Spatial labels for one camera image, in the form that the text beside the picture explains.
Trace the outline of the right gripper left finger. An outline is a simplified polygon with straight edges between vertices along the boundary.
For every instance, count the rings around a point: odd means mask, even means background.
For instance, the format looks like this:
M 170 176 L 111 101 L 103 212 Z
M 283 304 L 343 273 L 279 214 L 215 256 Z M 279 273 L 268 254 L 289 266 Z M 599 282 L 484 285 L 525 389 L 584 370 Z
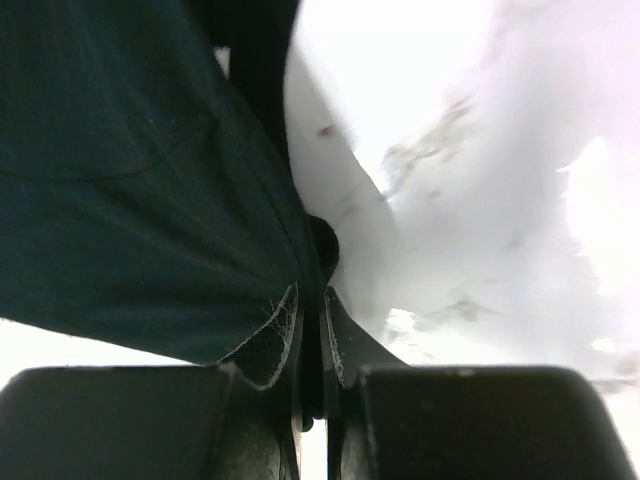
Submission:
M 25 370 L 1 392 L 5 479 L 296 479 L 298 292 L 214 366 Z

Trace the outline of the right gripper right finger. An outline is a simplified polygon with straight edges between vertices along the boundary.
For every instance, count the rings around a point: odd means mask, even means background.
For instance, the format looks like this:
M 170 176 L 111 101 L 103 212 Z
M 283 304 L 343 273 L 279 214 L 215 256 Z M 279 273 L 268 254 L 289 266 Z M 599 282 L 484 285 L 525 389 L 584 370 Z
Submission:
M 332 479 L 632 479 L 604 402 L 551 366 L 403 363 L 334 289 L 320 320 Z

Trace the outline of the black t shirt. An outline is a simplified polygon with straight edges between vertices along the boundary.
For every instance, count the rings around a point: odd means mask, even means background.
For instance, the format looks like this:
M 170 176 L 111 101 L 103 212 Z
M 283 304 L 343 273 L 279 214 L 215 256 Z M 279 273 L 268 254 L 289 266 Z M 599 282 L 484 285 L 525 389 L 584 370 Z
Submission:
M 293 1 L 1 5 L 1 314 L 209 363 L 338 258 L 292 178 Z

